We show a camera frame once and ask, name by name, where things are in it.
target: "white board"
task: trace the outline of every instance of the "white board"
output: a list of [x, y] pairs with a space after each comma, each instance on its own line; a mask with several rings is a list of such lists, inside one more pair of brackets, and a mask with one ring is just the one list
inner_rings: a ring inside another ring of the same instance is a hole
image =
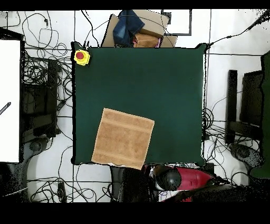
[[19, 162], [20, 41], [0, 40], [0, 162]]

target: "dark green tabletop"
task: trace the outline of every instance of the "dark green tabletop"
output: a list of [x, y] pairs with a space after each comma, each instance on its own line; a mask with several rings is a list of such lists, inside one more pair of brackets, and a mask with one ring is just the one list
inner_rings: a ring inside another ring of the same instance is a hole
[[91, 162], [103, 108], [155, 121], [146, 163], [202, 163], [205, 48], [89, 48], [89, 66], [73, 62], [73, 163]]

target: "emergency stop button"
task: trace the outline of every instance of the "emergency stop button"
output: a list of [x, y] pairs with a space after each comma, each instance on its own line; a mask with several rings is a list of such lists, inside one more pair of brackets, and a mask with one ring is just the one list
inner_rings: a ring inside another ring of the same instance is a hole
[[76, 58], [83, 59], [83, 53], [82, 52], [77, 52]]
[[75, 52], [74, 61], [76, 61], [77, 64], [84, 66], [89, 63], [90, 57], [88, 51], [77, 50]]

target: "brown box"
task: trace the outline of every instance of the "brown box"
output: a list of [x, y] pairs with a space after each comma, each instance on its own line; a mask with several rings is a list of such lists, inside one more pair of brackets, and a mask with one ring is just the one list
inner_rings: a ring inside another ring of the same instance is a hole
[[[133, 10], [133, 11], [140, 17], [140, 19], [145, 24], [141, 29], [140, 33], [155, 36], [157, 38], [163, 38], [162, 44], [160, 46], [161, 48], [172, 48], [175, 45], [177, 39], [176, 36], [163, 36], [165, 33], [165, 29], [163, 27], [166, 28], [169, 21], [169, 19], [166, 16], [149, 10]], [[117, 25], [118, 21], [119, 19], [112, 14], [101, 47], [103, 48], [114, 47], [113, 29]]]

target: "tan towel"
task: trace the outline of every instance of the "tan towel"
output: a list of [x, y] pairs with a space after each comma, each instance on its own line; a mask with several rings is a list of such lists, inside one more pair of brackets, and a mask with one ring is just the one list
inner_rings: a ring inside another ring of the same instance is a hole
[[158, 44], [158, 38], [155, 36], [137, 33], [135, 38], [134, 48], [154, 48]]
[[153, 127], [153, 120], [104, 108], [91, 161], [140, 170]]

